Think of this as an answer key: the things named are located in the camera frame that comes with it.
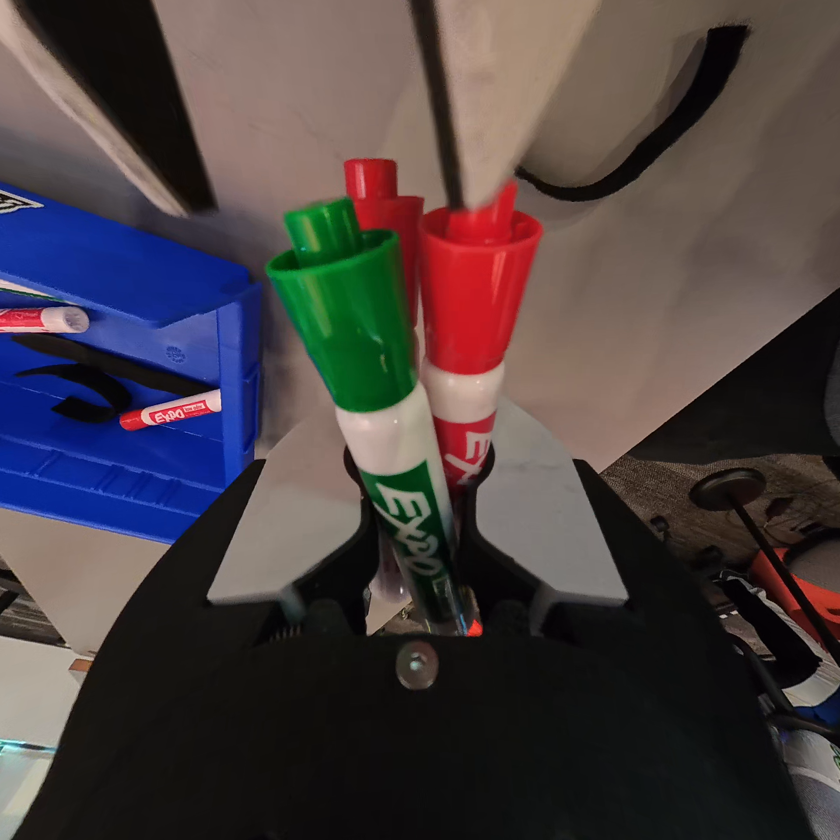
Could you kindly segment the red whiteboard marker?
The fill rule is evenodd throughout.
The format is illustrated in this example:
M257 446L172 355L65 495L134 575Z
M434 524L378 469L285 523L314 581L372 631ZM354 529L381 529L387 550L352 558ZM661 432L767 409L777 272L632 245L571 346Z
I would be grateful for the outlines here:
M163 426L204 417L221 411L222 393L220 389L216 389L122 413L119 416L119 425L124 430L133 432L146 427Z
M478 478L490 451L505 356L543 227L516 210L509 180L476 210L426 213L419 233L425 355L421 382L449 495Z
M10 308L1 310L1 333L84 333L88 314L74 306Z
M387 229L400 240L406 297L412 325L419 302L417 259L424 199L399 193L397 163L390 159L350 159L343 163L344 183L363 230Z

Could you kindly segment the green whiteboard marker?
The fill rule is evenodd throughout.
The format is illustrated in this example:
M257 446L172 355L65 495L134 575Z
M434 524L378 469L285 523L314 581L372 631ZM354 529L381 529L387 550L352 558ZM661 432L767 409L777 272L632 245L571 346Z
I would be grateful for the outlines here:
M436 633L465 636L455 517L415 360L397 233L363 231L344 196L285 215L266 274L327 386L366 495Z

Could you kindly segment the orange plastic object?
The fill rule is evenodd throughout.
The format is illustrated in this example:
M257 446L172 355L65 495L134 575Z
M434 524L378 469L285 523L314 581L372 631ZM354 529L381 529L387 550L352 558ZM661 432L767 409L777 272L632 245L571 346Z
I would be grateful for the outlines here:
M839 639L839 582L838 582L838 540L833 539L805 550L795 557L793 549L781 549L780 559L795 578L805 596L820 615L828 630ZM770 560L758 552L750 566L751 578L755 585L763 589L768 598L782 612L808 633L817 643L821 643L818 632L814 629L802 607L793 597L787 585L773 567Z

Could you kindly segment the blue plastic bin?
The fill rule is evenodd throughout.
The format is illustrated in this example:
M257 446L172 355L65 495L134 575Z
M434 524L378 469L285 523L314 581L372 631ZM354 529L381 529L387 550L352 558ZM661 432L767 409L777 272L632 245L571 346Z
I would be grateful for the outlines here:
M243 266L5 183L1 236L2 309L90 320L2 333L2 507L173 543L254 460L260 286ZM216 389L220 413L119 425Z

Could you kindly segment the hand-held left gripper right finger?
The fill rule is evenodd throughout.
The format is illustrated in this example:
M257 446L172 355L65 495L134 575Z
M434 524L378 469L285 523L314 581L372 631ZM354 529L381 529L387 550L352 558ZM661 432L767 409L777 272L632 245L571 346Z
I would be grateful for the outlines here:
M499 404L489 453L460 505L459 572L485 629L505 602L521 605L532 634L558 603L627 603L572 456L516 404Z

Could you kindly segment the grey sneaker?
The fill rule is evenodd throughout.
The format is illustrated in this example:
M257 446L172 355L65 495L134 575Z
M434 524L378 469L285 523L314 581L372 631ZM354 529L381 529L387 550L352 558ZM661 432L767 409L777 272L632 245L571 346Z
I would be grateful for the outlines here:
M838 839L838 747L812 731L784 731L780 738L784 764L812 833L818 839Z

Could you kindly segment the black round disc on rod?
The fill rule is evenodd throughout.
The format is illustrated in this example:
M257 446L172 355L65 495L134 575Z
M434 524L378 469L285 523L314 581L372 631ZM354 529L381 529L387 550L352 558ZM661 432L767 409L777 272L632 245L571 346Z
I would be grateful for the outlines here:
M689 498L700 509L733 511L738 516L784 587L801 608L826 651L838 664L839 646L833 630L825 623L819 609L801 588L793 574L783 563L780 555L777 554L775 548L766 539L744 507L761 497L765 487L766 479L756 469L725 469L697 482L690 490Z

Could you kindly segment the white and blue sneaker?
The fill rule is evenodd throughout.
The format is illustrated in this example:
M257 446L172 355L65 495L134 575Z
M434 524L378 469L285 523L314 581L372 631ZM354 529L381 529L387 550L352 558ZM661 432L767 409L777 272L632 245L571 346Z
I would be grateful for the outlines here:
M824 658L818 665L806 666L804 676L785 673L778 683L788 701L798 709L816 711L818 707L833 708L838 702L838 668Z

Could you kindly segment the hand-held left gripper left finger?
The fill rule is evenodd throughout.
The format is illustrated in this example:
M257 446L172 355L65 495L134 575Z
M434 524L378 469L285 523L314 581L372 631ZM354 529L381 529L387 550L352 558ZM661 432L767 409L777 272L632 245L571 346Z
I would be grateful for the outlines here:
M333 413L314 413L270 450L207 599L216 606L275 602L297 624L333 600L366 634L377 569L375 513L344 462Z

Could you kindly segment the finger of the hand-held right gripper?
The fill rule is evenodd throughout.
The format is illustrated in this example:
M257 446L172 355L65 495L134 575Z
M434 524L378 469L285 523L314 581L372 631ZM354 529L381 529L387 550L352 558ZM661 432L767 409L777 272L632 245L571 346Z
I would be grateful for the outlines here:
M2 44L155 207L217 210L152 1L2 1Z
M412 1L446 203L477 209L528 150L593 1Z

